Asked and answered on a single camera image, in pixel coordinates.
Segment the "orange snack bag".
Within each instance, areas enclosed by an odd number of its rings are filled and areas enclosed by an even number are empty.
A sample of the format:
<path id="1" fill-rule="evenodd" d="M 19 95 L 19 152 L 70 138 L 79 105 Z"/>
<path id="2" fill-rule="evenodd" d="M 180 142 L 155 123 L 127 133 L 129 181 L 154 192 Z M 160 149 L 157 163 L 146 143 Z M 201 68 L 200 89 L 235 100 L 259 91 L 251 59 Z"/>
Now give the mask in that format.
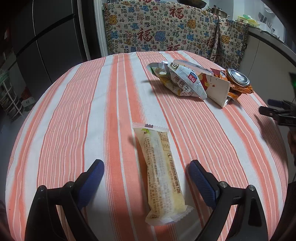
<path id="1" fill-rule="evenodd" d="M 231 81 L 230 79 L 228 79 L 226 70 L 217 70 L 217 69 L 211 68 L 211 71 L 214 73 L 215 77 L 218 77 L 230 82 L 230 90 L 229 90 L 228 96 L 232 100 L 238 99 L 238 97 L 240 97 L 241 94 L 252 94 L 254 92 L 251 84 L 248 87 L 241 87 L 236 83 L 234 83 L 233 81 Z"/>

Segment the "beige long snack wrapper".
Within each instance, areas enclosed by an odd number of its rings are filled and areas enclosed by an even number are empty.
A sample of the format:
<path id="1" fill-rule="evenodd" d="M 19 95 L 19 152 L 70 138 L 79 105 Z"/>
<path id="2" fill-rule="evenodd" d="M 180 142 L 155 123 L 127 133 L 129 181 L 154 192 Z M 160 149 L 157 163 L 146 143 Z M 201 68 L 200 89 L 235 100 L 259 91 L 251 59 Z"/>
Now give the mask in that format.
<path id="1" fill-rule="evenodd" d="M 132 125 L 147 165 L 147 195 L 151 226 L 178 222 L 194 208 L 185 204 L 169 142 L 169 130 L 143 123 Z"/>

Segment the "white red paper carton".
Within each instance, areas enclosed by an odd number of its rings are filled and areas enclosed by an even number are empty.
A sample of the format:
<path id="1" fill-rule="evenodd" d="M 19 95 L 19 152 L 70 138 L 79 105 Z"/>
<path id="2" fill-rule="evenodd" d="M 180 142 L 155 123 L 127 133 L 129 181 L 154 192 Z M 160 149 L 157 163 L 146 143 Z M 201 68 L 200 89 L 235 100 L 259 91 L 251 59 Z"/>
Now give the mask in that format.
<path id="1" fill-rule="evenodd" d="M 207 96 L 224 108 L 229 102 L 230 82 L 212 75 L 200 73 L 198 78 L 206 91 Z"/>

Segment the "white milk candy bag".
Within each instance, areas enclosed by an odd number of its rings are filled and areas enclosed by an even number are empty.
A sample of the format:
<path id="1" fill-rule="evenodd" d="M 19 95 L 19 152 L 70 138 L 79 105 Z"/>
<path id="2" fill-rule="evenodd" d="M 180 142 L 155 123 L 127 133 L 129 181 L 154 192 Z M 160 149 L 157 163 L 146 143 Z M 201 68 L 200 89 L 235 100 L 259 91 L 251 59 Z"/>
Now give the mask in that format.
<path id="1" fill-rule="evenodd" d="M 158 77 L 163 85 L 177 96 L 207 98 L 197 73 L 177 63 L 161 61 L 150 63 L 147 69 Z"/>

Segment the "metal cooking pot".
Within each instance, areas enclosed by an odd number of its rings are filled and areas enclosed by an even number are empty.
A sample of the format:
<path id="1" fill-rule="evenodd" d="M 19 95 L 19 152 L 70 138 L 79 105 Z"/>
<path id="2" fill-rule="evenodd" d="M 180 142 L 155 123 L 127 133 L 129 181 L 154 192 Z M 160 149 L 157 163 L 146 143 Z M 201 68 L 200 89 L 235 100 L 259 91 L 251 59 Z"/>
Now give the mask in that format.
<path id="1" fill-rule="evenodd" d="M 216 5 L 214 5 L 212 8 L 208 7 L 207 11 L 214 15 L 221 16 L 222 18 L 230 17 L 226 12 L 224 12 L 221 8 L 218 8 Z"/>

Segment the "pink white striped tablecloth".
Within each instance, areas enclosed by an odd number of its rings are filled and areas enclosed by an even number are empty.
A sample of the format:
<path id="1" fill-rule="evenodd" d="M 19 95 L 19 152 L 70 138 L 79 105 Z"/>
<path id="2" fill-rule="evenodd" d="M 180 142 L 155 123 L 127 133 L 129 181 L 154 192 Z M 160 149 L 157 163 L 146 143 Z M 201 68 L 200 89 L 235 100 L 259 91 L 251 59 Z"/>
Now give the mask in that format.
<path id="1" fill-rule="evenodd" d="M 115 54 L 72 67 L 45 91 L 10 157 L 5 203 L 13 239 L 24 239 L 40 185 L 74 181 L 96 159 L 105 164 L 104 177 L 82 212 L 99 240 L 194 240 L 211 211 L 187 172 L 192 160 L 233 187 L 254 185 L 273 235 L 287 195 L 288 164 L 278 127 L 258 113 L 263 100 L 244 94 L 220 108 L 211 99 L 176 96 L 147 69 L 175 59 L 218 69 L 186 51 Z M 147 167 L 133 123 L 169 129 L 182 193 L 193 207 L 177 223 L 145 222 Z"/>

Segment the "patterned chinese character cloth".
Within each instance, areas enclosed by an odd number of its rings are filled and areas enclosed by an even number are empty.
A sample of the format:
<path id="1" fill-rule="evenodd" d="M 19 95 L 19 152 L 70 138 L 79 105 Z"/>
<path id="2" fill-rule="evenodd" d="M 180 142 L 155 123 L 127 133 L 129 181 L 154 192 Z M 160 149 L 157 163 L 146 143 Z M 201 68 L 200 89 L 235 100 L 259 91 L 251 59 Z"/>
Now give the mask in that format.
<path id="1" fill-rule="evenodd" d="M 109 54 L 185 50 L 238 70 L 248 25 L 168 1 L 117 1 L 103 5 Z"/>

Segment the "dark refrigerator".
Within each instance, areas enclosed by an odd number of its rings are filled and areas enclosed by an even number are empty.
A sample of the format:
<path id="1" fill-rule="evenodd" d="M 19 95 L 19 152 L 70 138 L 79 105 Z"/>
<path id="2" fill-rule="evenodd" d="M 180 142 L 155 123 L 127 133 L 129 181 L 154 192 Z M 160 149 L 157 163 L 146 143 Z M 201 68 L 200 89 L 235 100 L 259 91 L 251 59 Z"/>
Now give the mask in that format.
<path id="1" fill-rule="evenodd" d="M 87 60 L 79 1 L 18 1 L 11 31 L 16 61 L 35 99 L 65 72 Z"/>

